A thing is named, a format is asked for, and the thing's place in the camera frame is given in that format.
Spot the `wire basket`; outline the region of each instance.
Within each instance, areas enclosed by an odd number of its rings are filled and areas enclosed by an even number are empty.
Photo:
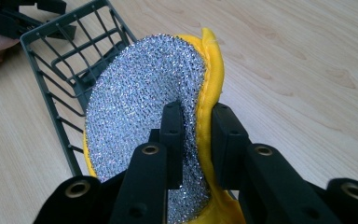
[[[73,175],[82,175],[76,157],[83,153],[92,87],[105,67],[135,41],[107,0],[89,2],[21,37]]]

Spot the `light wood surface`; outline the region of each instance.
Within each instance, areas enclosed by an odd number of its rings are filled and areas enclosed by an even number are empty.
[[[66,2],[71,9],[87,1]],[[226,67],[221,102],[251,139],[279,149],[318,186],[358,180],[358,1],[111,2],[138,38],[211,28]],[[70,176],[16,47],[0,64],[0,223],[32,223]]]

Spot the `metal scrubber mesh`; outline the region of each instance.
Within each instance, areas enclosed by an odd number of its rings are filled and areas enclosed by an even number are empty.
[[[133,150],[160,125],[162,108],[180,101],[184,113],[183,186],[169,191],[168,221],[189,221],[210,198],[195,138],[196,104],[205,65],[179,37],[153,35],[124,49],[101,74],[89,100],[89,159],[105,181],[127,169]]]

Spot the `wooden table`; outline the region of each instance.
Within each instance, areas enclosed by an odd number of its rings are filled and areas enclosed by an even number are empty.
[[[67,1],[73,9],[87,2]],[[211,28],[221,103],[309,182],[358,180],[358,1],[112,1],[138,38]],[[25,9],[38,16],[33,7]],[[71,176],[21,47],[0,64],[0,223],[31,223]]]

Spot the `metal screw hole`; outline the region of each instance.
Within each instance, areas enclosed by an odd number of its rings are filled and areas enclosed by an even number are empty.
[[[91,185],[88,181],[79,180],[65,190],[65,195],[68,198],[78,198],[85,195],[90,190],[90,187]]]
[[[148,146],[142,149],[142,152],[146,155],[153,155],[158,153],[158,147]]]
[[[341,185],[341,189],[354,199],[358,200],[358,186],[353,183],[345,183]]]
[[[257,147],[255,149],[255,151],[262,155],[262,156],[270,156],[272,155],[272,150],[270,148],[267,148],[267,147]]]

